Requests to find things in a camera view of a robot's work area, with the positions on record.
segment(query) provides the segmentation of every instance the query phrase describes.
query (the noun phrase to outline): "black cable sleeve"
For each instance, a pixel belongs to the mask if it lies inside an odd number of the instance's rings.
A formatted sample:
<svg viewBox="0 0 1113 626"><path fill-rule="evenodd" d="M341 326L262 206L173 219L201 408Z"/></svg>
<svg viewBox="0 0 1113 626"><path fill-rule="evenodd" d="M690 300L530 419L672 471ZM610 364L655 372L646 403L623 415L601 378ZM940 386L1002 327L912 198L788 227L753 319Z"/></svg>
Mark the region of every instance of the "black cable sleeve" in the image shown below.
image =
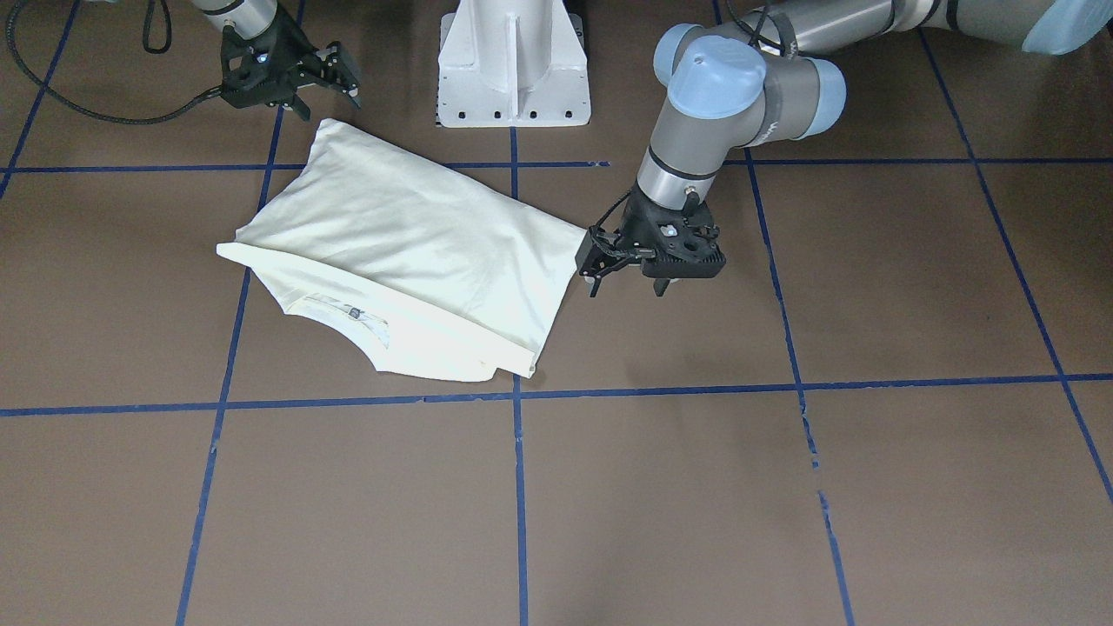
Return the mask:
<svg viewBox="0 0 1113 626"><path fill-rule="evenodd" d="M169 51L174 40L174 26L170 25L170 8L166 6L166 0L158 0L162 6L162 22L166 25L166 36L162 38L162 47L154 48L150 45L150 25L155 20L155 0L147 0L147 16L142 20L142 49L149 55L162 55Z"/></svg>
<svg viewBox="0 0 1113 626"><path fill-rule="evenodd" d="M19 68L19 71L21 71L23 76L29 78L31 82L38 85L39 88L42 89L45 94L58 100L67 108L70 108L83 116L88 116L93 119L99 119L100 121L109 121L112 124L125 124L129 126L149 126L151 124L161 124L164 121L170 121L176 117L180 117L183 114L196 107L197 105L204 102L205 100L210 100L220 95L221 91L220 86L206 89L205 91L201 91L200 94L194 96L191 100L189 100L178 109L173 110L166 115L160 115L158 117L145 117L145 118L117 117L87 109L78 105L77 102L69 100L58 91L51 89L46 84L46 81L43 81L33 71L31 71L31 68L29 68L27 66L27 62L23 61L23 57L20 56L19 48L16 45L16 25L19 21L20 11L23 10L23 7L26 7L29 1L30 0L16 0L16 3L12 4L11 10L8 12L8 20L4 22L4 42L8 45L8 52L11 53L12 60L16 61L16 67Z"/></svg>

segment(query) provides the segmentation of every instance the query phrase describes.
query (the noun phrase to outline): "blue tape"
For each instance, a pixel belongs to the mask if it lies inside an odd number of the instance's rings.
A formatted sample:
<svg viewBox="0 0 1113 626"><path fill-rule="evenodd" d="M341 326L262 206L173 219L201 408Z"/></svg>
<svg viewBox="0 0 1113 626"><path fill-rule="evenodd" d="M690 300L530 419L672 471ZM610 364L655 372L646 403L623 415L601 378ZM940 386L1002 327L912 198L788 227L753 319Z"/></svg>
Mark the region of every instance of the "blue tape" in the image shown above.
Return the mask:
<svg viewBox="0 0 1113 626"><path fill-rule="evenodd" d="M827 527L827 544L831 550L831 561L835 564L835 578L838 580L838 593L843 599L843 615L846 618L846 626L855 626L854 606L850 604L850 590L846 584L846 571L843 568L843 552L838 547L838 537L835 536L835 526L831 524L831 507L827 501L827 496L823 489L819 493L819 507L824 511L824 526Z"/></svg>
<svg viewBox="0 0 1113 626"><path fill-rule="evenodd" d="M3 178L0 178L0 198L8 192L8 184L11 183L16 164L19 162L19 155L23 153L23 146L27 145L27 138L31 134L31 126L35 124L35 117L39 114L42 98L47 95L47 87L50 86L50 79L53 78L55 70L58 69L58 61L61 60L62 51L66 50L66 42L69 41L70 31L73 30L73 22L77 20L77 8L80 6L81 0L73 0L73 4L70 7L69 17L66 18L66 27L62 28L62 37L58 40L58 48L55 49L55 56L50 59L47 74L42 77L43 86L39 87L39 92L35 96L35 101L31 102L31 110L27 113L27 120L23 121L23 129L19 134L19 140L16 141L16 149L12 150L11 158L8 159L8 170L4 172Z"/></svg>
<svg viewBox="0 0 1113 626"><path fill-rule="evenodd" d="M530 625L530 580L525 532L525 450L522 430L522 376L514 374L514 487L518 502L518 622Z"/></svg>
<svg viewBox="0 0 1113 626"><path fill-rule="evenodd" d="M518 199L518 128L510 127L510 197Z"/></svg>
<svg viewBox="0 0 1113 626"><path fill-rule="evenodd" d="M298 23L305 0L298 3ZM270 192L270 179L274 173L275 158L278 153L278 139L282 137L283 109L278 109L275 115L274 129L270 133L270 151L267 155L267 165L263 175L263 185L259 188L259 202L256 213L263 209ZM181 596L178 598L178 610L175 618L175 626L185 626L186 614L189 610L189 596L194 588L194 574L197 570L197 557L201 547L201 534L205 530L205 516L208 512L208 499L213 489L213 476L216 472L217 451L220 442L220 434L224 431L224 419L228 408L228 394L232 392L232 380L236 369L236 354L239 350L239 335L244 329L244 315L247 311L247 296L252 285L252 271L244 268L244 281L239 287L239 301L236 304L236 320L232 325L232 338L228 340L228 359L225 365L224 380L220 383L220 399L216 410L216 418L213 420L213 436L209 440L208 457L205 460L205 477L201 479L201 492L197 499L197 517L194 519L194 532L189 542L189 556L186 559L186 574L181 580Z"/></svg>
<svg viewBox="0 0 1113 626"><path fill-rule="evenodd" d="M819 469L819 451L815 438L811 437L811 422L808 421L808 402L804 393L804 381L800 378L800 365L796 359L796 345L792 343L792 327L788 322L788 309L785 306L785 294L780 288L780 276L777 273L777 260L772 252L772 241L769 238L769 224L766 222L765 205L761 202L761 189L758 187L758 174L754 166L754 157L746 148L747 170L750 175L750 187L754 190L754 203L758 211L758 223L761 226L761 241L765 242L766 254L769 256L769 274L772 277L772 290L780 306L780 320L785 326L785 345L788 348L788 361L792 366L792 382L797 400L800 404L800 420L804 422L804 434L808 439L808 450L811 452L811 467Z"/></svg>
<svg viewBox="0 0 1113 626"><path fill-rule="evenodd" d="M1067 374L1071 382L1113 382L1113 372ZM850 391L857 389L903 389L939 387L983 387L1004 384L1040 384L1060 382L1056 374L1018 376L975 376L948 379L873 380L843 382L805 382L805 391ZM739 384L710 387L656 387L629 389L565 389L553 391L523 391L522 400L562 400L572 398L640 398L654 395L716 395L746 393L781 393L796 391L794 383ZM262 409L308 409L322 407L373 407L391 404L453 403L453 402L505 402L513 400L509 392L490 393L445 393L430 395L383 395L359 398L301 398L289 400L236 400L228 401L228 411L253 411ZM27 407L0 409L0 418L49 417L49 415L95 415L115 413L169 413L213 411L218 402L181 402L147 404L101 404L77 407Z"/></svg>
<svg viewBox="0 0 1113 626"><path fill-rule="evenodd" d="M997 211L997 204L993 199L993 194L989 192L989 184L985 179L985 174L982 172L982 166L978 164L977 157L974 156L974 147L971 144L969 136L966 134L966 127L963 125L962 119L958 116L958 108L955 106L954 98L951 97L951 90L947 89L947 84L943 79L943 71L939 69L939 63L935 60L935 55L932 52L932 47L927 42L927 37L924 36L924 31L919 30L919 40L924 47L924 52L927 55L927 60L932 66L932 71L935 72L935 79L939 84L939 89L943 91L943 97L947 102L947 108L951 110L952 117L955 119L955 126L958 128L958 135L963 139L963 144L966 146L966 153L969 156L969 163L974 166L977 173L978 184L982 186L982 193L985 195L986 205L989 207L989 214L993 216L993 222L997 226L997 234L1001 236L1001 242L1005 246L1005 252L1008 255L1009 263L1013 264L1013 271L1016 273L1016 278L1021 283L1021 288L1024 291L1024 299L1028 303L1028 309L1032 311L1032 316L1035 319L1036 326L1040 329L1040 335L1043 338L1044 346L1047 349L1047 355L1051 356L1052 364L1055 366L1055 373L1057 375L1058 382L1063 387L1063 393L1066 394L1067 403L1071 405L1071 411L1074 413L1074 421L1078 427L1078 431L1082 433L1082 439L1086 443L1086 448L1090 450L1090 458L1094 463L1094 469L1097 470L1097 476L1102 480L1102 485L1105 487L1105 497L1113 502L1113 483L1110 481L1109 472L1105 470L1105 463L1102 462L1101 454L1097 452L1096 446L1094 446L1093 437L1090 434L1090 427L1086 426L1086 420L1082 415L1082 411L1078 409L1078 403L1074 398L1074 392L1071 390L1071 382L1063 370L1063 363L1058 359L1058 354L1055 352L1055 345L1052 343L1051 334L1047 332L1046 325L1044 325L1043 315L1040 314L1040 307L1036 305L1035 296L1032 294L1032 287L1028 286L1028 281L1024 276L1024 270L1021 267L1020 258L1016 256L1016 251L1013 248L1013 243L1008 237L1008 233L1005 229L1005 223L1001 218L1001 212Z"/></svg>

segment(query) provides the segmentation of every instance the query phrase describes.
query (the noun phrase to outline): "white metal pedestal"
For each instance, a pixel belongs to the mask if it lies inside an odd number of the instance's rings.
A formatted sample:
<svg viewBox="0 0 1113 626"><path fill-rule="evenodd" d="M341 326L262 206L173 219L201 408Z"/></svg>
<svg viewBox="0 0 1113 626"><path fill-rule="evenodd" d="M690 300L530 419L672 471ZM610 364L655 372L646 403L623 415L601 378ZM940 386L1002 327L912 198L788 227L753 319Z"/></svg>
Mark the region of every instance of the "white metal pedestal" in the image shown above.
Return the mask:
<svg viewBox="0 0 1113 626"><path fill-rule="evenodd" d="M577 31L561 0L461 0L441 20L440 123L588 124L588 58Z"/></svg>

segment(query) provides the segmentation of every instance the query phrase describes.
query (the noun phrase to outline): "grid line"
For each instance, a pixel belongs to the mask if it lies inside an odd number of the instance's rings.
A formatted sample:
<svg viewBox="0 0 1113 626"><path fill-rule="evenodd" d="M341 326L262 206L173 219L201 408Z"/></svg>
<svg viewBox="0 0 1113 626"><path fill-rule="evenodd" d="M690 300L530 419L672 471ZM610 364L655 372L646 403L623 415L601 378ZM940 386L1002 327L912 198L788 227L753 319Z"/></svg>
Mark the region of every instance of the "grid line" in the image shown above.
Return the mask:
<svg viewBox="0 0 1113 626"><path fill-rule="evenodd" d="M757 166L819 166L819 165L969 165L969 158L755 158ZM749 160L742 158L726 159L723 166L746 167ZM1113 165L1113 158L1105 157L1031 157L1031 158L978 158L978 164L992 165ZM600 160L538 160L538 162L460 162L441 164L451 169L545 169L545 168L591 168L611 167L611 162ZM304 163L276 163L270 169L297 170L305 167ZM265 163L243 164L200 164L200 165L72 165L72 166L35 166L3 167L6 174L132 174L148 172L263 172Z"/></svg>
<svg viewBox="0 0 1113 626"><path fill-rule="evenodd" d="M518 197L518 128L510 127L510 197ZM518 512L518 624L530 626L529 544L525 531L525 446L522 428L522 376L514 374L514 502Z"/></svg>
<svg viewBox="0 0 1113 626"><path fill-rule="evenodd" d="M1113 382L1113 372L1095 372L1085 374L1067 374L1071 382ZM867 389L905 389L905 388L946 388L946 387L992 387L1009 384L1058 383L1057 374L1035 374L1016 376L976 376L951 379L906 379L906 380L869 380L869 381L836 381L804 382L805 391L853 391ZM649 388L614 388L614 389L565 389L551 391L523 391L524 401L561 400L572 398L640 398L657 395L712 395L712 394L746 394L795 392L794 383L709 385L709 387L649 387ZM513 400L508 392L491 393L445 393L426 395L378 395L353 398L298 398L288 400L229 400L225 404L228 411L254 411L264 409L307 409L324 407L370 407L417 403L455 403L455 402L503 402ZM218 402L169 402L141 404L90 404L72 407L26 407L0 409L2 418L29 417L75 417L119 413L170 413L214 411Z"/></svg>
<svg viewBox="0 0 1113 626"><path fill-rule="evenodd" d="M1032 293L1032 287L1028 285L1027 278L1024 276L1024 270L1021 266L1020 257L1016 255L1016 251L1013 248L1013 243L1008 237L1008 232L1005 228L1005 223L1001 217L1001 212L997 211L997 204L993 199L993 193L989 190L989 183L985 178L985 174L982 172L982 165L978 163L977 157L974 154L974 146L969 140L969 136L966 134L966 127L963 125L963 120L958 115L958 108L955 106L954 98L951 96L951 90L947 89L946 80L943 78L943 71L939 69L939 63L935 59L935 55L932 52L932 46L927 41L927 36L924 35L923 29L917 29L919 35L920 43L924 48L924 52L927 55L927 59L932 65L932 71L935 72L935 79L939 84L939 89L943 91L943 97L947 102L947 108L951 110L952 117L955 119L955 126L958 129L958 135L963 139L963 144L966 146L966 153L969 156L969 164L974 166L974 172L977 174L978 184L982 186L982 193L985 196L986 205L989 208L989 214L993 216L993 222L997 227L997 233L1001 235L1001 242L1005 247L1005 252L1008 255L1008 261L1013 265L1013 271L1016 273L1016 278L1021 283L1021 288L1024 291L1024 297L1027 300L1028 309L1032 311L1032 316L1035 320L1036 326L1040 329L1040 335L1043 338L1044 346L1047 349L1047 355L1051 358L1052 364L1055 368L1055 373L1058 378L1058 382L1063 387L1063 393L1066 394L1067 403L1071 405L1071 411L1074 413L1074 421L1078 427L1078 431L1082 434L1083 440L1086 443L1086 448L1090 451L1090 458L1094 463L1094 469L1097 471L1097 476L1105 487L1105 496L1111 503L1113 503L1113 485L1110 483L1109 472L1105 470L1105 464L1102 462L1101 454L1097 452L1097 447L1094 444L1094 439L1090 433L1090 427L1086 426L1086 419L1082 414L1082 410L1078 409L1078 402L1074 398L1074 392L1071 390L1071 382L1066 376L1066 372L1063 370L1063 363L1058 359L1058 354L1055 352L1055 345L1052 343L1051 333L1047 332L1047 327L1044 324L1043 315L1040 313L1040 306L1036 304L1035 295Z"/></svg>
<svg viewBox="0 0 1113 626"><path fill-rule="evenodd" d="M302 23L305 14L306 0L299 0L297 7L296 23ZM275 158L278 154L278 139L282 136L283 109L275 114L274 129L270 134L270 151L267 155L267 166L263 175L263 185L259 188L259 200L256 205L256 213L263 209L270 192L270 180L274 174ZM189 556L186 559L186 573L181 581L181 595L178 598L178 610L175 618L175 626L185 626L186 615L189 610L189 597L193 593L194 574L197 570L197 559L200 552L201 535L205 530L205 515L208 512L208 499L213 489L213 477L216 473L216 460L219 451L220 436L224 431L224 420L228 410L228 394L232 391L232 379L236 368L236 354L239 350L239 334L244 327L244 315L247 310L247 295L252 284L252 271L244 268L244 280L239 287L239 300L236 305L236 319L232 326L232 336L228 340L228 359L225 366L224 380L220 383L220 397L217 401L216 417L213 420L213 436L209 440L208 454L205 460L205 476L201 479L200 496L197 500L197 517L194 519L194 532L189 544Z"/></svg>
<svg viewBox="0 0 1113 626"><path fill-rule="evenodd" d="M719 10L718 0L711 0L711 7L715 11L716 23L722 23L722 12ZM804 426L804 434L807 438L808 450L811 453L811 470L812 472L818 472L819 450L816 447L815 438L811 436L811 423L808 421L807 394L805 393L804 380L800 375L799 361L796 356L796 345L792 342L792 329L789 323L788 307L785 305L785 295L781 291L780 277L777 273L777 260L774 254L772 239L769 236L769 226L766 221L765 205L761 202L761 189L758 184L754 155L749 148L746 148L743 154L746 155L746 159L742 163L746 165L746 169L749 175L750 187L754 193L754 204L758 214L758 223L761 227L761 239L769 257L769 275L772 282L774 293L777 297L777 304L780 309L781 323L785 327L785 348L788 351L788 361L792 368L792 387L796 391L797 401L800 407L800 421ZM831 554L831 564L835 568L835 578L838 585L839 599L843 604L843 616L846 620L846 626L855 626L854 606L850 601L850 591L846 581L846 571L843 568L843 555L839 551L838 539L835 535L835 528L831 525L830 505L823 490L817 490L817 496L819 498L819 506L824 517L824 526L827 529L827 542Z"/></svg>
<svg viewBox="0 0 1113 626"><path fill-rule="evenodd" d="M19 156L23 151L23 146L27 145L27 138L31 134L31 126L35 124L35 117L39 114L39 107L42 105L42 98L47 95L47 87L50 86L50 79L55 76L55 70L58 69L58 62L61 61L62 52L66 50L66 42L69 40L70 31L73 29L73 22L77 21L77 9L81 6L81 0L73 0L73 4L70 6L69 17L66 18L66 26L62 28L62 36L58 40L58 47L55 48L55 56L50 59L50 66L47 67L47 74L42 76L42 86L39 87L38 95L35 96L35 101L31 104L31 110L27 113L27 120L23 121L23 129L19 134L19 140L16 141L16 149L11 153L11 158L8 160L8 169L3 174L3 178L0 179L0 199L3 198L4 194L8 192L8 184L11 183L11 177L16 169L16 164L19 163Z"/></svg>

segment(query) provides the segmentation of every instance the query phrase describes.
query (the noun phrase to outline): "fabric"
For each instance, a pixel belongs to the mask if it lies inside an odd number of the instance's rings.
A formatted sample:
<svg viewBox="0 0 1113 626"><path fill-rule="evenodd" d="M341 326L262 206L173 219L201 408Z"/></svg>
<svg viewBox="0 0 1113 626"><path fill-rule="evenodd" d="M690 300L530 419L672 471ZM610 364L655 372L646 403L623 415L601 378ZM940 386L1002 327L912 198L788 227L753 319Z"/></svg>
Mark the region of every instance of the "fabric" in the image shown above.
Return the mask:
<svg viewBox="0 0 1113 626"><path fill-rule="evenodd" d="M302 175L217 254L378 371L481 381L533 374L583 234L326 119Z"/></svg>

